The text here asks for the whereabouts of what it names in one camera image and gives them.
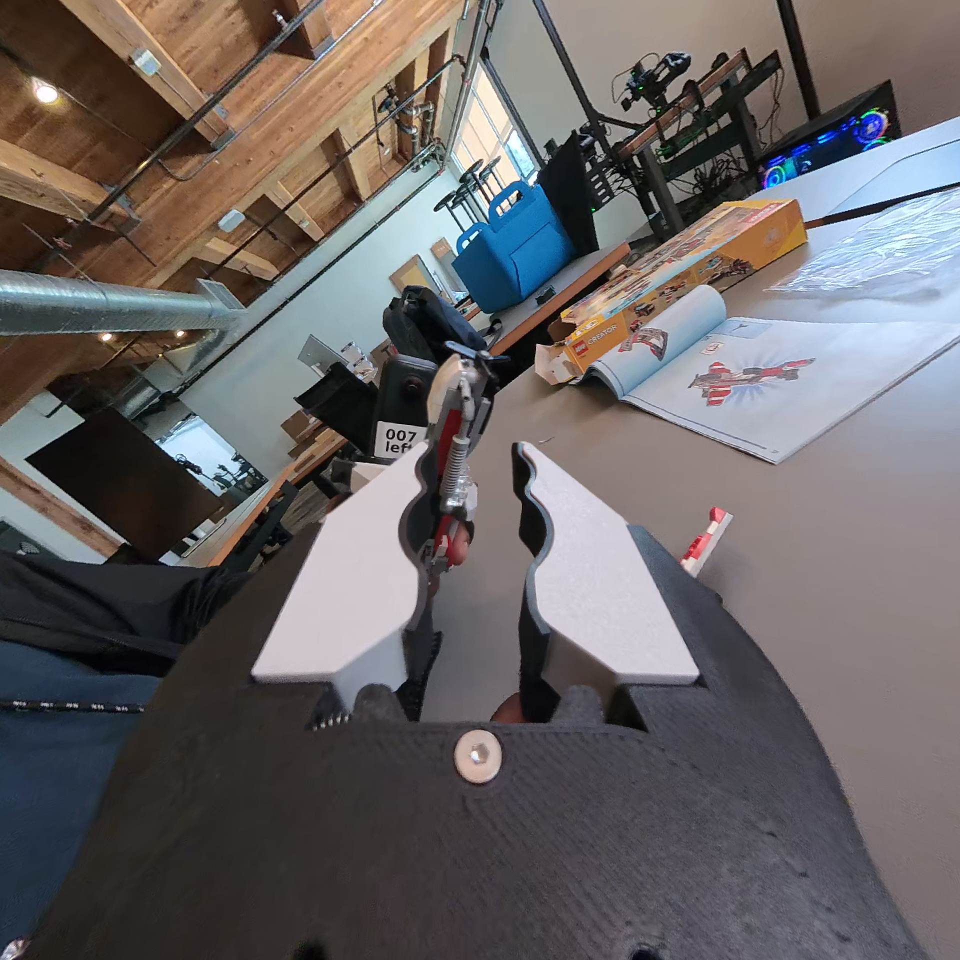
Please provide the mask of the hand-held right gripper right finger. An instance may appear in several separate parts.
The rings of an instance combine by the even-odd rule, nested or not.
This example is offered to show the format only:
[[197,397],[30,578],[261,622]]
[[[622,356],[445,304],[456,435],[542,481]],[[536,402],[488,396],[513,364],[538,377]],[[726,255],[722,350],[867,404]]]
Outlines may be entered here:
[[518,621],[519,701],[547,722],[586,687],[688,688],[696,665],[627,520],[529,441],[511,448],[518,536],[531,555]]

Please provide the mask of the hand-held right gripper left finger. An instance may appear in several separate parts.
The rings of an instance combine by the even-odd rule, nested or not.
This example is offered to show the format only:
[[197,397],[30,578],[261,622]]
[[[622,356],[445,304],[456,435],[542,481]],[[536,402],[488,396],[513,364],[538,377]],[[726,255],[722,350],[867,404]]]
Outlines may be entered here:
[[251,667],[258,684],[424,685],[436,646],[425,550],[437,454],[416,443],[323,522]]

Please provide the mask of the toy brick airplane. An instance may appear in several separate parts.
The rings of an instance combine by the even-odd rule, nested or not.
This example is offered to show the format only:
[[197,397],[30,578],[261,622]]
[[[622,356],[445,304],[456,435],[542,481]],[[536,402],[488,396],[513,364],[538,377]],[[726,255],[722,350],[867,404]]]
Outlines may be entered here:
[[501,388],[501,367],[510,359],[460,342],[443,344],[447,358],[429,390],[426,410],[428,446],[437,456],[437,491],[431,502],[434,528],[423,548],[429,577],[451,567],[461,530],[471,531],[478,503],[469,456],[476,449]]

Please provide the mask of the red white striped brick wing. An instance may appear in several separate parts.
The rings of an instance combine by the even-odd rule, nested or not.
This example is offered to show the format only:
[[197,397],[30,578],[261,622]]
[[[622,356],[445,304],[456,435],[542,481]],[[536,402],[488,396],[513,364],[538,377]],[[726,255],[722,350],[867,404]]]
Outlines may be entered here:
[[705,529],[690,543],[679,560],[680,566],[693,578],[698,578],[703,567],[718,546],[724,533],[734,520],[734,515],[720,507],[709,510],[709,522]]

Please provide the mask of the grey desk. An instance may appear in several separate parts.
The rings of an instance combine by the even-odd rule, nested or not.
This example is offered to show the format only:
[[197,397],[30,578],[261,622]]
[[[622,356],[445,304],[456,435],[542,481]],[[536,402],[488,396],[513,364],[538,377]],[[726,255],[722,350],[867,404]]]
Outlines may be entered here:
[[798,699],[923,948],[958,958],[958,346],[780,465],[593,381],[514,379],[471,457],[476,536],[435,602],[428,721],[489,719],[517,687],[517,441],[674,556],[712,506],[733,513],[701,581]]

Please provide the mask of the blue felt tote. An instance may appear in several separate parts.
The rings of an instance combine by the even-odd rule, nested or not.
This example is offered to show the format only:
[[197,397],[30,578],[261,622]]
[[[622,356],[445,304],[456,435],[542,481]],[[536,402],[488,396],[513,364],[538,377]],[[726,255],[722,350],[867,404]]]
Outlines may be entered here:
[[456,250],[452,268],[486,314],[521,303],[577,257],[544,188],[524,181],[493,198],[488,221],[467,229]]

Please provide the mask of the wooden top table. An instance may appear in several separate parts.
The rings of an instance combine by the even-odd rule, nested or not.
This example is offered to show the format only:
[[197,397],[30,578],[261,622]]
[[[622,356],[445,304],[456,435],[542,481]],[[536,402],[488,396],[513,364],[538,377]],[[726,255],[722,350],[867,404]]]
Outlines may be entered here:
[[[499,321],[500,326],[496,338],[488,346],[488,352],[493,355],[505,354],[523,338],[558,319],[565,309],[604,282],[610,271],[628,258],[630,252],[629,242],[624,241],[577,258],[520,303],[492,314],[491,318]],[[556,288],[556,296],[546,304],[538,306],[535,294],[550,284]]]

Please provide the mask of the black fabric panel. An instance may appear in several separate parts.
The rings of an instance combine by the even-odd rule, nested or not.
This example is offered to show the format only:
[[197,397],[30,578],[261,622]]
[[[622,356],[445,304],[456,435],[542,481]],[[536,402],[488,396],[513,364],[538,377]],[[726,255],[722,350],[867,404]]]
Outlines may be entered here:
[[580,134],[569,137],[540,169],[537,181],[556,212],[578,258],[599,250],[594,223],[594,192],[580,147]]

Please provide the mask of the window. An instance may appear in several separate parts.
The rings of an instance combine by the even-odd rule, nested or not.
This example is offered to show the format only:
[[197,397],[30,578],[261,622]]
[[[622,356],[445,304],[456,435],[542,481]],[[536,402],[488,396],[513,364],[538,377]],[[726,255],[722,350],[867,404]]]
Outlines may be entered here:
[[520,180],[533,184],[537,177],[539,162],[483,63],[473,75],[452,158],[462,173],[475,162],[498,160],[494,177],[501,187]]

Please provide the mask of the yellow toy box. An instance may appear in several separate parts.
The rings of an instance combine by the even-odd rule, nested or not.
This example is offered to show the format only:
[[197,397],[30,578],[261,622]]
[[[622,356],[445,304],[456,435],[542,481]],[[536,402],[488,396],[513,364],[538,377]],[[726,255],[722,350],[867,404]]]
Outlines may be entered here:
[[565,308],[538,345],[534,370],[551,385],[579,378],[610,350],[626,351],[669,306],[700,285],[721,293],[808,240],[800,203],[727,201]]

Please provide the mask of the person's blue denim clothing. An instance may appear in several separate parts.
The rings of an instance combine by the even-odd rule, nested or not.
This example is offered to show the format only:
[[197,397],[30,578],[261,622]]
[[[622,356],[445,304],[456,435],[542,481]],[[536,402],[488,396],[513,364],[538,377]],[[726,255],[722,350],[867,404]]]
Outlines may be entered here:
[[34,935],[160,683],[2,642],[2,947]]

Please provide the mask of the workbench with equipment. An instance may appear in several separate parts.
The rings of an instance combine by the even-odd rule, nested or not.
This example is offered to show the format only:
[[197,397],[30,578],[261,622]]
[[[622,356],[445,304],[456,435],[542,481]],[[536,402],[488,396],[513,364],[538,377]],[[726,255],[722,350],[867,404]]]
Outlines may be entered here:
[[719,54],[702,78],[670,102],[661,97],[649,120],[611,147],[657,238],[757,187],[762,143],[747,99],[783,77],[778,51],[758,63],[745,50]]

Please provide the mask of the clear plastic bag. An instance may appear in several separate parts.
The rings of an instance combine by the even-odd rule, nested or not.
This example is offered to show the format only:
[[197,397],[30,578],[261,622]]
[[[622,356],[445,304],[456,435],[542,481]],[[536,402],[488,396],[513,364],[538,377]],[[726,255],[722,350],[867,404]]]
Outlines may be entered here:
[[959,282],[959,189],[906,200],[814,256],[770,292],[798,299],[908,301]]

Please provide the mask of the black floor lamp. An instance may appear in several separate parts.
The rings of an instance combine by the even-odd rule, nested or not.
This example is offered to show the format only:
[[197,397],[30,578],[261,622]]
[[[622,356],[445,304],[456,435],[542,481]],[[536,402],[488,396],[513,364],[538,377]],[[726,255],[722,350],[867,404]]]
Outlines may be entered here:
[[812,122],[821,116],[822,110],[796,8],[793,1],[775,1],[775,6],[796,74],[804,111],[808,121]]

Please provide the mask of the silver air duct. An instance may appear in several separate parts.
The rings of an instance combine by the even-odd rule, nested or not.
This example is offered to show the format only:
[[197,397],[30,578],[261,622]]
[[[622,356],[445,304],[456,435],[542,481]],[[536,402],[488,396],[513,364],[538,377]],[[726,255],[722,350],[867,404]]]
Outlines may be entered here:
[[222,330],[244,311],[222,283],[194,293],[1,270],[1,335]]

